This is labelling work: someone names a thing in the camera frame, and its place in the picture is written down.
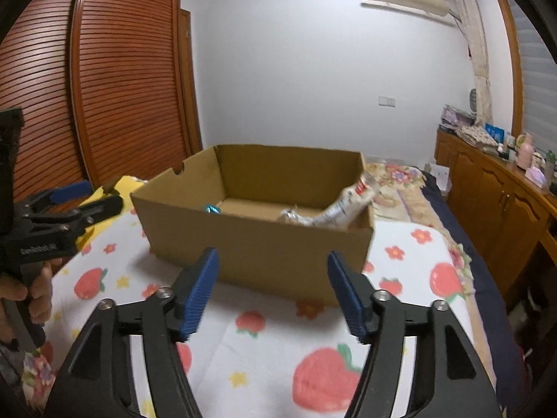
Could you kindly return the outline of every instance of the cardboard box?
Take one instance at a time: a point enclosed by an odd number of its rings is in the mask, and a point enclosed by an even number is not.
[[[338,305],[327,276],[327,256],[340,251],[360,272],[373,235],[369,207],[349,231],[279,223],[298,206],[314,216],[364,171],[360,153],[260,145],[219,145],[169,169],[134,191],[154,253],[177,265],[218,249],[219,280],[288,299]],[[222,213],[207,213],[205,206]]]

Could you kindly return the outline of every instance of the window blind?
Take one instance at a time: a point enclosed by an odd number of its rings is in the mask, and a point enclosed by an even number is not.
[[[557,64],[528,17],[509,0],[523,71],[523,131],[537,148],[557,152]]]

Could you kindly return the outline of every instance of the louvered wardrobe door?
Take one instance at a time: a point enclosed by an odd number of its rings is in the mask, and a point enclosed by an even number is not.
[[[98,185],[151,179],[189,154],[178,63],[179,0],[76,0],[71,86]]]
[[[74,0],[32,0],[0,45],[0,109],[23,109],[15,198],[85,179],[73,128],[68,46]]]

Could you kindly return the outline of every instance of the human hand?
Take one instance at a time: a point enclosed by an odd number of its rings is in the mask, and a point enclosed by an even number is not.
[[[0,298],[22,301],[30,295],[29,314],[34,324],[44,324],[50,318],[52,310],[52,268],[60,265],[62,260],[45,262],[41,273],[34,279],[29,289],[10,276],[0,278]],[[10,326],[4,308],[0,303],[0,341],[9,344],[16,337]]]

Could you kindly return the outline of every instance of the pink bottle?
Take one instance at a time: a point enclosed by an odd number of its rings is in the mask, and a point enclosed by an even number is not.
[[[523,170],[530,168],[532,164],[532,154],[534,147],[532,146],[532,135],[527,133],[524,137],[524,142],[520,145],[519,156],[516,159],[516,165]]]

